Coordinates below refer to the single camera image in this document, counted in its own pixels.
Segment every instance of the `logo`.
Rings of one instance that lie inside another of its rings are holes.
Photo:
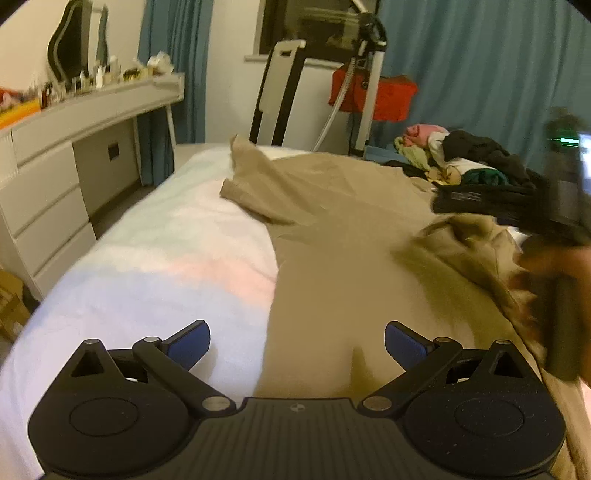
[[[481,202],[482,195],[476,192],[452,192],[452,200],[459,200],[461,202],[467,200],[471,202]]]
[[[294,413],[300,413],[300,412],[304,411],[305,409],[306,409],[306,407],[303,406],[301,403],[294,403],[290,407],[290,410]]]

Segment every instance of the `white bedsheet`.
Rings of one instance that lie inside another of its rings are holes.
[[[301,152],[263,147],[271,158]],[[129,348],[207,321],[212,346],[193,372],[238,403],[258,380],[277,275],[265,226],[219,197],[229,147],[194,155],[130,209],[58,283],[0,371],[0,478],[42,470],[27,421],[80,342]]]

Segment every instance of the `mirror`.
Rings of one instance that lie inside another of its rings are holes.
[[[47,47],[48,65],[57,83],[68,82],[89,67],[92,70],[95,61],[89,65],[89,38],[93,13],[100,14],[98,34],[92,35],[96,39],[96,59],[102,64],[108,62],[107,7],[94,7],[90,0],[70,0]]]

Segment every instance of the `window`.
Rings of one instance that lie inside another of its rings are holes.
[[[376,12],[379,0],[363,0]],[[353,56],[359,24],[349,0],[267,0],[259,53],[280,40],[302,38],[307,56],[344,63]]]

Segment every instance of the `beige blanket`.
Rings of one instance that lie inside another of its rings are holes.
[[[398,168],[330,154],[271,162],[241,138],[232,158],[235,175],[220,194],[265,222],[278,264],[256,395],[364,398],[403,372],[383,345],[392,320],[465,348],[509,339],[539,373],[500,280],[515,246],[491,219],[431,225],[441,222],[431,185]],[[589,478],[580,390],[543,380],[569,432],[553,473]]]

